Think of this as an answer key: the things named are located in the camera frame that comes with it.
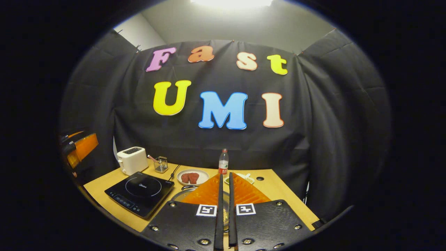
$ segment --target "induction cooktop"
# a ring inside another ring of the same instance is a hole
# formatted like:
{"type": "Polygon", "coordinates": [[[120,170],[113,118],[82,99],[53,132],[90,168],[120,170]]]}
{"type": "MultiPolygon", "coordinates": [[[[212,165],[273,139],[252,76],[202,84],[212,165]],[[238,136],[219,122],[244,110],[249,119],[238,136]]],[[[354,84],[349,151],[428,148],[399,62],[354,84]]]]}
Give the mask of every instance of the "induction cooktop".
{"type": "Polygon", "coordinates": [[[115,202],[142,218],[148,218],[173,188],[173,182],[136,172],[105,190],[115,202]]]}

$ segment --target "water bottle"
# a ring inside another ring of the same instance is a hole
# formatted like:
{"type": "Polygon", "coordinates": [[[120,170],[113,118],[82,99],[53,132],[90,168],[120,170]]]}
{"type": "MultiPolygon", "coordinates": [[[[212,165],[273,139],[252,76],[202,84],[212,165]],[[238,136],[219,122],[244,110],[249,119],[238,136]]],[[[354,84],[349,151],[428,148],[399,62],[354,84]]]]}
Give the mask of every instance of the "water bottle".
{"type": "Polygon", "coordinates": [[[229,155],[227,154],[227,149],[222,150],[222,154],[220,154],[219,159],[219,173],[223,174],[223,179],[228,176],[227,166],[229,163],[229,155]]]}

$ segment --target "white toaster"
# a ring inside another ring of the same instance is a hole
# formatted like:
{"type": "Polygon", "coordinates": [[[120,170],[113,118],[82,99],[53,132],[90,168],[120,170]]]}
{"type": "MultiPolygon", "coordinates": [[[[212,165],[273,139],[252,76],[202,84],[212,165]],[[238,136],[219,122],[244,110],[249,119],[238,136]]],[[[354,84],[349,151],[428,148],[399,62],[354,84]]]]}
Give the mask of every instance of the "white toaster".
{"type": "Polygon", "coordinates": [[[126,175],[130,176],[135,172],[141,172],[149,166],[145,149],[142,147],[130,147],[118,152],[116,155],[118,155],[118,163],[121,166],[121,171],[126,175]]]}

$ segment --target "wire basket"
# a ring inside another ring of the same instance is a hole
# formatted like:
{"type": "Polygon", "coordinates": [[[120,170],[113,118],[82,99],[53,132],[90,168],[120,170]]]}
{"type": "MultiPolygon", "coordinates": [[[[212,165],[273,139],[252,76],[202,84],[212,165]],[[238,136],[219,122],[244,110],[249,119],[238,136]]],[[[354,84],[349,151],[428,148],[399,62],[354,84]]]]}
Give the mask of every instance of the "wire basket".
{"type": "Polygon", "coordinates": [[[155,172],[164,173],[169,168],[167,166],[167,158],[163,156],[158,156],[153,161],[153,166],[155,167],[155,172]]]}

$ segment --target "wooden table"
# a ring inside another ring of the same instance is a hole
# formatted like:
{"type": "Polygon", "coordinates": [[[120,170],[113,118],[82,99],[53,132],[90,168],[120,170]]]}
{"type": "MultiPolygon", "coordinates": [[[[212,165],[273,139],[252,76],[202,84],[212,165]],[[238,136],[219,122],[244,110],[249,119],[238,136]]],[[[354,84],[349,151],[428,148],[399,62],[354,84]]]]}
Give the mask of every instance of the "wooden table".
{"type": "MultiPolygon", "coordinates": [[[[149,167],[143,171],[143,173],[158,177],[161,179],[168,180],[170,178],[170,174],[173,172],[177,164],[169,163],[169,169],[165,173],[157,173],[153,167],[153,161],[147,159],[149,163],[149,167]]],[[[177,180],[176,174],[185,169],[199,169],[208,173],[209,177],[213,177],[218,173],[218,169],[209,169],[209,168],[199,168],[199,167],[188,167],[188,166],[180,166],[175,172],[175,176],[171,181],[175,183],[170,194],[167,195],[165,201],[170,200],[175,194],[181,191],[181,187],[183,185],[179,183],[177,180]]],[[[255,182],[253,185],[258,188],[262,193],[264,193],[270,200],[285,200],[290,207],[294,210],[294,212],[300,217],[300,219],[305,223],[305,225],[311,230],[314,230],[314,227],[311,225],[313,222],[319,220],[319,218],[299,199],[289,187],[277,176],[277,174],[272,169],[262,169],[262,170],[229,170],[230,172],[248,174],[250,173],[250,177],[252,177],[255,182]],[[264,180],[259,181],[256,180],[256,177],[264,177],[264,180]]],[[[138,232],[141,232],[153,219],[153,217],[158,213],[161,209],[162,205],[164,205],[165,201],[162,202],[156,212],[148,219],[142,219],[139,216],[131,213],[130,211],[124,209],[118,203],[114,202],[107,194],[105,194],[104,190],[115,185],[121,180],[127,178],[128,176],[121,172],[120,168],[105,174],[87,184],[84,185],[85,189],[91,194],[91,196],[111,215],[115,218],[128,225],[129,227],[135,229],[138,232]]],[[[223,190],[229,192],[229,185],[224,183],[223,190]]],[[[228,246],[228,237],[227,234],[224,235],[224,243],[225,250],[228,246]]]]}

